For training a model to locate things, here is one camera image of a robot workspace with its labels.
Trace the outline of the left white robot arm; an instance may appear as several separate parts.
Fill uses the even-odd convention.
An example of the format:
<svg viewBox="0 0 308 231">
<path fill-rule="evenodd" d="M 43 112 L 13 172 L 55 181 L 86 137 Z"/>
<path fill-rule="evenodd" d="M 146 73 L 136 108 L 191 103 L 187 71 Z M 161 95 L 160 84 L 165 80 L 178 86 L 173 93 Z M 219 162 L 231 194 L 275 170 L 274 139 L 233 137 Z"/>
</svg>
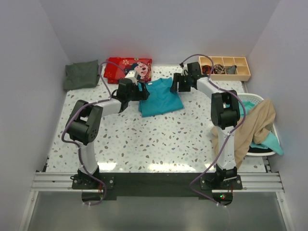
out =
<svg viewBox="0 0 308 231">
<path fill-rule="evenodd" d="M 94 151 L 94 141 L 99 133 L 104 116 L 123 112 L 130 101 L 147 100 L 150 96 L 143 82 L 131 77 L 121 79 L 118 88 L 106 100 L 87 102 L 78 100 L 63 130 L 61 140 L 77 147 L 79 160 L 78 177 L 89 189 L 102 183 Z"/>
</svg>

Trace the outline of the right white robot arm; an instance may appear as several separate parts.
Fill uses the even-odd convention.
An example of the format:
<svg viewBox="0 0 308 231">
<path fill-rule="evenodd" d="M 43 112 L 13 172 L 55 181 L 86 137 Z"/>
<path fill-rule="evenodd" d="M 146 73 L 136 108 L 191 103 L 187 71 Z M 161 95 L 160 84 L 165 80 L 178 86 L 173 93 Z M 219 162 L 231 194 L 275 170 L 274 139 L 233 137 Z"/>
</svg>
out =
<svg viewBox="0 0 308 231">
<path fill-rule="evenodd" d="M 170 92 L 190 92 L 192 88 L 211 100 L 211 121 L 218 132 L 218 154 L 213 162 L 215 173 L 200 177 L 211 189 L 226 189 L 237 179 L 234 136 L 240 120 L 239 98 L 234 90 L 223 90 L 201 72 L 198 62 L 180 64 L 181 73 L 175 73 Z"/>
</svg>

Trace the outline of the beige t shirt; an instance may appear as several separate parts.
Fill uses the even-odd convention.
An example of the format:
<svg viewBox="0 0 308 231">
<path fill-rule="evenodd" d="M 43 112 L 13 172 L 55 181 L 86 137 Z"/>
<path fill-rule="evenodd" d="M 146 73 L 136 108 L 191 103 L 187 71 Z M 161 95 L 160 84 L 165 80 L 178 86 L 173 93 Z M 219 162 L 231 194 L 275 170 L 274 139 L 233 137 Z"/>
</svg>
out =
<svg viewBox="0 0 308 231">
<path fill-rule="evenodd" d="M 222 130 L 213 127 L 211 132 L 217 165 L 221 169 L 239 167 L 249 151 L 251 143 L 262 144 L 277 154 L 282 154 L 278 139 L 270 132 L 276 111 L 270 99 L 258 103 L 241 118 L 234 132 L 233 126 Z"/>
</svg>

